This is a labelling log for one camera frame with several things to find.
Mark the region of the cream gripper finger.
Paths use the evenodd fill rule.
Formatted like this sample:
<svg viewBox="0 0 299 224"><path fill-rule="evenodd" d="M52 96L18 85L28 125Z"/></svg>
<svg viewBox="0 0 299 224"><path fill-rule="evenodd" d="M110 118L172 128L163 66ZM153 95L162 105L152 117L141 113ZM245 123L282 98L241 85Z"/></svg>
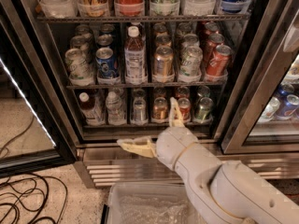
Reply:
<svg viewBox="0 0 299 224"><path fill-rule="evenodd" d="M179 110L178 101L174 97L170 98L169 126L184 127L183 116Z"/></svg>
<svg viewBox="0 0 299 224"><path fill-rule="evenodd" d="M146 158L155 158L156 145L149 136L142 136L136 139L119 139L117 144L125 151L137 154Z"/></svg>

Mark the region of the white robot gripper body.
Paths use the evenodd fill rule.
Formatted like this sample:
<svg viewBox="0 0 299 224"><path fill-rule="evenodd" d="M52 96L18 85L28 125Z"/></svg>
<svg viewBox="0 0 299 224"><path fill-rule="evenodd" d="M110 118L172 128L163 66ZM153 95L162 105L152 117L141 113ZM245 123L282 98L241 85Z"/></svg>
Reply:
<svg viewBox="0 0 299 224"><path fill-rule="evenodd" d="M197 137L186 127L169 127L158 135L156 141L157 159L174 171L180 154L190 144L197 142Z"/></svg>

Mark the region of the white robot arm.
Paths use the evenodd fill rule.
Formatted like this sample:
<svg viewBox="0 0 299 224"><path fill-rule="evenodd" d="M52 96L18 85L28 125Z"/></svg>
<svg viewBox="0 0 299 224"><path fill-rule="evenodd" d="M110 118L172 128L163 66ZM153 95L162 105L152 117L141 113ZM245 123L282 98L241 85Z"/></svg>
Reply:
<svg viewBox="0 0 299 224"><path fill-rule="evenodd" d="M150 137L120 139L122 149L156 158L176 172L187 196L207 224L298 224L299 207L242 161L223 162L185 127L176 99L169 127Z"/></svg>

